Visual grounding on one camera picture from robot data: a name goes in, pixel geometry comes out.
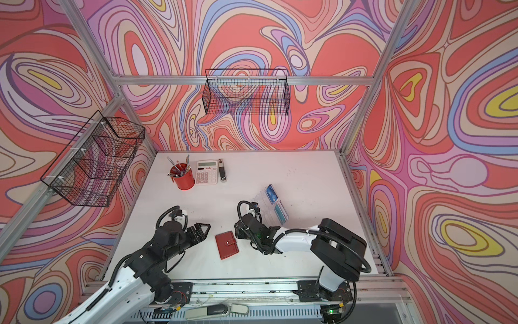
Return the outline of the red leather card holder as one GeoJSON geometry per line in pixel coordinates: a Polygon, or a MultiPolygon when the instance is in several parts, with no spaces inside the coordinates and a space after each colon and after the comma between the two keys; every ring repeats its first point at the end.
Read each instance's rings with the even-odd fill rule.
{"type": "Polygon", "coordinates": [[[237,255],[239,251],[237,240],[232,231],[217,234],[215,236],[217,248],[221,260],[237,255]]]}

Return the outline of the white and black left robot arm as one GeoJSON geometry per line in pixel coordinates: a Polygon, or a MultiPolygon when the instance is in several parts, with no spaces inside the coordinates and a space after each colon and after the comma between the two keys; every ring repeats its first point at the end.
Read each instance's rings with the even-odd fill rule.
{"type": "Polygon", "coordinates": [[[109,281],[58,323],[124,323],[136,311],[173,296],[167,262],[184,256],[187,249],[205,241],[210,224],[189,226],[176,219],[182,210],[174,206],[159,216],[153,237],[144,246],[124,256],[109,281]]]}

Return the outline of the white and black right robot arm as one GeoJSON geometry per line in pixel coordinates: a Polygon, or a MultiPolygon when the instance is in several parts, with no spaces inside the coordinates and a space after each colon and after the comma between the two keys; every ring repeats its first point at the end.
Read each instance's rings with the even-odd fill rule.
{"type": "Polygon", "coordinates": [[[360,275],[372,271],[365,258],[366,241],[332,219],[308,229],[268,227],[258,204],[249,201],[238,202],[237,217],[237,238],[248,240],[262,255],[309,252],[323,263],[315,282],[298,283],[294,294],[303,302],[353,301],[360,275]]]}

